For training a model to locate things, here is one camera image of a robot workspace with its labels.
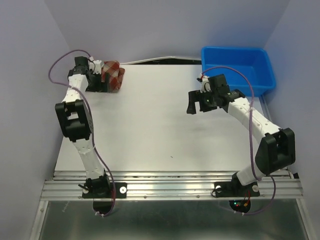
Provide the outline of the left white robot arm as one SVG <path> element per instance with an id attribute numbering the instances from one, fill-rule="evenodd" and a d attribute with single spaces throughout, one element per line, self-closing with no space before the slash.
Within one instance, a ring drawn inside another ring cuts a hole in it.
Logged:
<path id="1" fill-rule="evenodd" d="M 84 97 L 88 87 L 92 87 L 100 76 L 98 67 L 100 60 L 92 57 L 78 56 L 74 58 L 75 66 L 67 75 L 67 91 L 60 103 L 55 105 L 57 119 L 65 138 L 76 148 L 85 168 L 87 180 L 108 179 L 96 153 L 93 143 L 94 123 L 91 111 Z"/>

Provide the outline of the aluminium rail frame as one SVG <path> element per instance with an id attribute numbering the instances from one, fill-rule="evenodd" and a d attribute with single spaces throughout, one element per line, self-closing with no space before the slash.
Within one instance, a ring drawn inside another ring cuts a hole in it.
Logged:
<path id="1" fill-rule="evenodd" d="M 231 171 L 114 171 L 116 182 L 126 183 L 125 201 L 209 201 L 216 182 L 229 181 Z M 305 205 L 304 191 L 298 178 L 288 169 L 273 173 L 276 182 L 275 199 L 296 200 L 302 225 L 309 240 L 317 239 Z M 43 184 L 30 239 L 40 239 L 45 214 L 50 201 L 84 201 L 79 184 L 84 183 L 84 171 L 56 170 Z"/>

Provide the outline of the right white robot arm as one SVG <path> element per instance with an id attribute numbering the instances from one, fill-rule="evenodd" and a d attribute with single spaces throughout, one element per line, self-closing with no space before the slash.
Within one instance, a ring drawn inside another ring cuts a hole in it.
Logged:
<path id="1" fill-rule="evenodd" d="M 242 195 L 248 185 L 288 167 L 296 161 L 295 133 L 272 123 L 253 106 L 253 101 L 238 89 L 231 90 L 224 74 L 197 78 L 201 87 L 188 93 L 187 114 L 196 114 L 196 103 L 203 113 L 223 109 L 238 120 L 248 131 L 249 140 L 259 144 L 250 154 L 250 164 L 238 171 L 230 182 L 231 192 Z"/>

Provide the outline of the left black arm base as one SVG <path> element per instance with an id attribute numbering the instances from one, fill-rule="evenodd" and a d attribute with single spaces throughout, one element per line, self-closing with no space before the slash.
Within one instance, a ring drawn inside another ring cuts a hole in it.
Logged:
<path id="1" fill-rule="evenodd" d="M 88 186 L 78 184 L 82 190 L 82 198 L 93 200 L 92 208 L 96 215 L 106 217 L 111 214 L 115 206 L 114 199 L 125 199 L 127 197 L 128 184 L 126 182 L 115 182 L 110 189 L 102 187 L 89 190 Z"/>

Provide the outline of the red plaid skirt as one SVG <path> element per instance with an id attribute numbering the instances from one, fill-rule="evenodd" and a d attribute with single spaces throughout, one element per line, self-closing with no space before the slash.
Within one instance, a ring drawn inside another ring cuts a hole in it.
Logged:
<path id="1" fill-rule="evenodd" d="M 117 93 L 123 83 L 125 69 L 120 67 L 118 61 L 105 61 L 101 69 L 101 74 L 109 73 L 108 93 Z"/>

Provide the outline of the blue plastic bin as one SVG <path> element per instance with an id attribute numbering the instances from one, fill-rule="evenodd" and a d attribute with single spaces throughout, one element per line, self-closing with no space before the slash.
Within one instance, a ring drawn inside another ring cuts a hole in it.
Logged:
<path id="1" fill-rule="evenodd" d="M 205 46 L 201 50 L 202 70 L 208 77 L 224 74 L 230 89 L 255 97 L 276 88 L 276 78 L 265 50 L 255 47 Z"/>

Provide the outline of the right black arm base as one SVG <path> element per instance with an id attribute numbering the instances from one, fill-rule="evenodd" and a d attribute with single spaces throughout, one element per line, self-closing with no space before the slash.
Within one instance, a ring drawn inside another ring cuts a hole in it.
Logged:
<path id="1" fill-rule="evenodd" d="M 230 198 L 229 206 L 236 213 L 247 214 L 251 209 L 251 198 L 259 197 L 260 191 L 257 182 L 243 186 L 231 181 L 218 181 L 214 183 L 211 191 L 214 198 Z"/>

